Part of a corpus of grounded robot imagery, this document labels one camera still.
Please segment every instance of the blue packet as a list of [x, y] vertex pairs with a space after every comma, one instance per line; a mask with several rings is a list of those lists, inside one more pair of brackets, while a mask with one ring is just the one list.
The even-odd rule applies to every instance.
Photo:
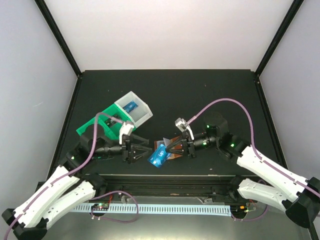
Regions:
[[160, 168], [167, 161], [168, 157], [169, 154], [166, 152], [166, 146], [160, 144], [160, 146], [149, 157], [148, 161], [157, 168]]
[[138, 107], [138, 105], [134, 102], [134, 101], [131, 101], [129, 102], [127, 105], [125, 105], [123, 107], [123, 109], [127, 112], [127, 113], [130, 113], [132, 112], [134, 109], [136, 109]]

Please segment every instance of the black table surface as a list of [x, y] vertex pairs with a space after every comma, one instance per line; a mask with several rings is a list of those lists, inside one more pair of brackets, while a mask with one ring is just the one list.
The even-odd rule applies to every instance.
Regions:
[[[232, 98], [249, 111], [254, 125], [256, 147], [272, 160], [276, 153], [260, 104], [254, 76], [250, 70], [87, 70], [76, 98], [60, 157], [72, 149], [79, 136], [76, 129], [133, 91], [150, 107], [153, 117], [134, 133], [154, 141], [180, 134], [177, 118], [189, 120], [211, 101]], [[227, 120], [232, 134], [250, 141], [250, 127], [243, 110], [232, 102], [220, 102], [207, 110], [219, 112]], [[191, 124], [194, 133], [202, 131], [201, 116]], [[179, 157], [157, 168], [142, 159], [134, 164], [122, 162], [120, 156], [99, 160], [92, 169], [101, 175], [147, 176], [233, 176], [253, 175], [234, 161], [221, 159], [215, 149], [199, 151], [197, 157]]]

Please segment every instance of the white ceiling panel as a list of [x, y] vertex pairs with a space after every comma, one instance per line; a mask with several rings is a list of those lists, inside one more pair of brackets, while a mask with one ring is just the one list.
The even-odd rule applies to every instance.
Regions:
[[46, 0], [80, 69], [256, 70], [293, 0]]

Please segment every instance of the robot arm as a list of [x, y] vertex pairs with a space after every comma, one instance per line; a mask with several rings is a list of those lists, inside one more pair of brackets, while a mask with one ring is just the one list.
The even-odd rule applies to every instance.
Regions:
[[124, 162], [133, 163], [151, 152], [151, 148], [133, 143], [136, 138], [142, 141], [142, 144], [149, 142], [135, 135], [130, 136], [133, 128], [131, 122], [124, 122], [120, 129], [121, 139], [117, 142], [107, 138], [103, 129], [98, 125], [96, 147], [92, 159], [80, 171], [66, 175], [82, 165], [88, 158], [93, 142], [93, 127], [88, 127], [86, 132], [80, 136], [78, 145], [60, 160], [60, 165], [40, 189], [16, 209], [7, 209], [2, 213], [8, 225], [15, 221], [12, 229], [17, 239], [41, 240], [47, 230], [75, 206], [92, 199], [97, 193], [99, 195], [106, 193], [107, 184], [104, 178], [98, 174], [87, 174], [98, 156], [122, 155]]
[[[299, 183], [305, 183], [309, 188], [320, 193], [320, 181], [313, 177], [307, 180], [282, 166], [254, 149], [240, 137], [229, 133], [228, 124], [221, 116], [211, 116], [205, 119], [205, 132], [191, 134], [190, 126], [180, 118], [178, 128], [182, 136], [167, 146], [168, 153], [196, 156], [196, 151], [214, 147], [220, 156], [228, 160], [236, 157], [236, 164], [250, 170], [271, 186], [259, 184], [250, 179], [239, 182], [236, 191], [244, 199], [252, 199], [273, 206], [283, 212], [297, 225], [309, 228], [320, 211], [320, 199]], [[181, 145], [182, 150], [176, 152], [175, 146]]]

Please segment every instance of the black frame edge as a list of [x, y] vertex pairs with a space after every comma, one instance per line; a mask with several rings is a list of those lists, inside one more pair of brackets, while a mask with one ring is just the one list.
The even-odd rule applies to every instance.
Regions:
[[54, 20], [54, 17], [52, 16], [47, 4], [45, 3], [45, 0], [34, 0], [37, 4], [39, 10], [41, 11], [45, 21], [49, 25], [53, 35], [55, 36], [55, 39], [59, 43], [64, 55], [66, 56], [67, 60], [69, 61], [75, 75], [77, 77], [80, 77], [82, 75], [82, 72], [80, 68], [78, 67], [78, 64], [72, 55], [64, 37], [62, 36], [62, 33], [60, 32], [58, 25], [56, 24], [56, 21]]
[[81, 83], [82, 83], [82, 77], [78, 77], [76, 84], [75, 84], [75, 87], [74, 87], [74, 90], [73, 90], [73, 94], [72, 94], [71, 101], [70, 101], [70, 104], [68, 107], [68, 111], [66, 112], [66, 116], [64, 119], [62, 130], [61, 130], [61, 133], [59, 136], [59, 140], [58, 140], [58, 143], [57, 143], [55, 151], [54, 151], [54, 155], [53, 155], [51, 165], [49, 168], [47, 180], [50, 178], [50, 176], [54, 172], [54, 168], [57, 166], [57, 164], [59, 162], [60, 154], [61, 154], [64, 142], [65, 142], [66, 134], [68, 131], [70, 120], [71, 120], [71, 116], [72, 116], [72, 113], [73, 113], [75, 105], [76, 105], [76, 101], [77, 101], [77, 97], [78, 97]]
[[311, 240], [319, 240], [314, 223], [312, 223], [311, 227], [308, 230], [310, 233]]
[[[277, 131], [276, 131], [274, 122], [272, 120], [272, 116], [271, 116], [269, 107], [268, 107], [266, 96], [265, 96], [265, 93], [264, 93], [263, 88], [261, 86], [261, 81], [260, 81], [258, 75], [255, 75], [254, 83], [255, 83], [256, 91], [257, 91], [259, 99], [260, 99], [260, 103], [261, 103], [262, 111], [263, 111], [263, 114], [264, 114], [264, 118], [266, 120], [266, 124], [268, 126], [268, 130], [269, 130], [269, 133], [270, 133], [270, 136], [271, 136], [271, 140], [272, 140], [272, 144], [273, 144], [273, 147], [274, 147], [274, 150], [275, 150], [276, 158], [278, 159], [279, 164], [282, 167], [288, 169], [288, 165], [287, 165], [284, 153], [282, 151], [282, 148], [281, 148], [281, 145], [280, 145], [280, 141], [279, 141], [279, 138], [278, 138], [278, 135], [277, 135]], [[311, 227], [308, 228], [308, 231], [310, 233], [311, 240], [319, 240], [319, 237], [318, 237], [318, 234], [317, 234], [317, 231], [316, 231], [314, 223], [312, 223]]]
[[262, 72], [264, 71], [264, 69], [267, 66], [271, 56], [275, 52], [278, 44], [280, 43], [282, 37], [286, 33], [290, 23], [294, 19], [296, 13], [298, 12], [298, 10], [299, 10], [299, 8], [300, 8], [300, 6], [302, 5], [303, 2], [304, 2], [304, 0], [294, 0], [293, 3], [291, 4], [291, 6], [290, 6], [288, 12], [286, 13], [282, 23], [280, 24], [280, 27], [276, 31], [276, 33], [275, 33], [275, 35], [274, 35], [274, 37], [273, 37], [268, 49], [266, 50], [261, 62], [259, 63], [258, 68], [255, 71], [256, 75], [260, 76], [262, 74]]

